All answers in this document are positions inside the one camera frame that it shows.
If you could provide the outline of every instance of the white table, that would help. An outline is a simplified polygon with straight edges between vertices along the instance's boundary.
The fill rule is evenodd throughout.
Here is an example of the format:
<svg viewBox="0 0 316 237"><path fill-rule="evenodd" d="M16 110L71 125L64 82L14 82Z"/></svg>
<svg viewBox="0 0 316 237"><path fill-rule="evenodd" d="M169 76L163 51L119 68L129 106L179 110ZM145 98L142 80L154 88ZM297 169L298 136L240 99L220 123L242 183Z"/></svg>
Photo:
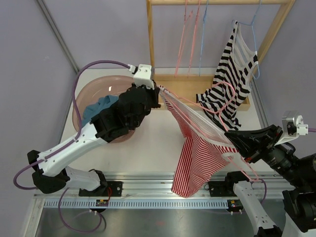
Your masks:
<svg viewBox="0 0 316 237"><path fill-rule="evenodd" d="M126 69L88 69L80 76L76 96L90 81L109 75L131 76ZM251 95L249 100L251 104L250 109L246 112L237 112L237 118L239 123L242 124L243 130L260 129L259 119ZM76 133L72 123L72 111L73 106L71 105L62 141ZM98 147L72 162L70 167L81 170L95 168L103 172L123 173L174 172L183 142L184 138L172 114L169 111L153 110L145 117L141 126L136 129L129 140ZM245 171L250 171L240 159L235 159L235 162ZM256 171L273 171L263 161L258 161L252 166ZM237 170L236 167L233 164L229 164L221 171L229 172L234 170Z"/></svg>

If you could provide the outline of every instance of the wooden rack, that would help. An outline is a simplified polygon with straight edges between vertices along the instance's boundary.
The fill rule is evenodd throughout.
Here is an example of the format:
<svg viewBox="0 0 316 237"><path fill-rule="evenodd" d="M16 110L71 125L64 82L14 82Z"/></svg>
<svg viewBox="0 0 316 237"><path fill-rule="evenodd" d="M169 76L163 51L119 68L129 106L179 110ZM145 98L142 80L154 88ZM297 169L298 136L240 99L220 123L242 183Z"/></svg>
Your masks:
<svg viewBox="0 0 316 237"><path fill-rule="evenodd" d="M237 4L259 4L260 0L209 0L209 5L237 5ZM155 5L185 5L186 0L146 0L147 3L147 21L150 48L151 65L155 66L154 56L154 31L153 31L153 12ZM205 5L207 0L201 0L200 4ZM282 23L290 12L295 0L262 0L261 4L280 4L280 8L266 33L260 48L258 50L258 61L262 62L266 56L274 38L276 37ZM188 0L188 5L198 5L198 0ZM191 101L196 100L197 93L204 93L206 89L211 88L214 75L161 75L155 74L157 84L163 85L175 92L178 96L185 97ZM239 107L241 111L247 111L250 107L247 98Z"/></svg>

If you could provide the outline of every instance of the blue cloth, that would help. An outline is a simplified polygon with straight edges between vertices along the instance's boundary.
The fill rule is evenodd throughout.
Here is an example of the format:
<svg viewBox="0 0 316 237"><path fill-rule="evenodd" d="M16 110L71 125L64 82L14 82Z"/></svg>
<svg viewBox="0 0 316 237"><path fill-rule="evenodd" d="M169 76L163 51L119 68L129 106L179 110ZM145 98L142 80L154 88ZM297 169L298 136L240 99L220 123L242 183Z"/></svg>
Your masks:
<svg viewBox="0 0 316 237"><path fill-rule="evenodd" d="M92 117L96 116L103 109L110 107L119 99L115 95L107 95L106 97L99 98L98 102L93 105L88 105L83 111L82 127L89 123Z"/></svg>

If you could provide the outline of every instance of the black and white striped shirt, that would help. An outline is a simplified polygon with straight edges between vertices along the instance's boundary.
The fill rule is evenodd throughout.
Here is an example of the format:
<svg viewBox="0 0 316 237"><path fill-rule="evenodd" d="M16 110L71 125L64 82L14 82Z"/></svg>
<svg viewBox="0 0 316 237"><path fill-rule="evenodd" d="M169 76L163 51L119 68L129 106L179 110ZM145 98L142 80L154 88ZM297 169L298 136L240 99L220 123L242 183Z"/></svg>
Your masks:
<svg viewBox="0 0 316 237"><path fill-rule="evenodd" d="M232 35L222 54L213 80L213 85L221 81L230 83L236 92L233 100L221 114L223 122L229 129L238 130L240 128L236 111L251 91L249 82L251 73L257 64L257 52L253 52L247 47L241 36L240 24L235 21ZM206 90L204 94L197 94L197 102L216 112L232 98L232 95L231 87L220 84ZM224 129L218 114L204 112L217 126Z"/></svg>

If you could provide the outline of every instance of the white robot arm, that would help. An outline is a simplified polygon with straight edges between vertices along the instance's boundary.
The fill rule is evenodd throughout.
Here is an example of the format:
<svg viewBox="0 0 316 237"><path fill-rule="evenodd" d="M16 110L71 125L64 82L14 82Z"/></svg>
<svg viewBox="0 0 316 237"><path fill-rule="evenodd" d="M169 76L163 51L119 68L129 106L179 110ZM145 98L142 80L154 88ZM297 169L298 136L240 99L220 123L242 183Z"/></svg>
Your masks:
<svg viewBox="0 0 316 237"><path fill-rule="evenodd" d="M252 224L255 237L316 236L316 154L304 158L294 155L288 143L308 133L308 126L297 111L287 111L281 127L271 125L256 131L228 131L225 135L248 163L266 162L287 180L295 190L283 191L286 224L283 233L268 217L255 197L250 182L238 172L228 173L224 187L240 199Z"/></svg>
<svg viewBox="0 0 316 237"><path fill-rule="evenodd" d="M109 108L86 124L77 134L66 141L45 151L28 153L29 164L41 161L33 166L32 174L35 186L43 193L56 192L64 187L81 188L85 196L102 196L107 181L101 171L76 170L68 165L88 151L105 145L114 139L134 130L151 108L159 108L159 88L153 80L154 69L150 65L130 65L134 74L134 84Z"/></svg>

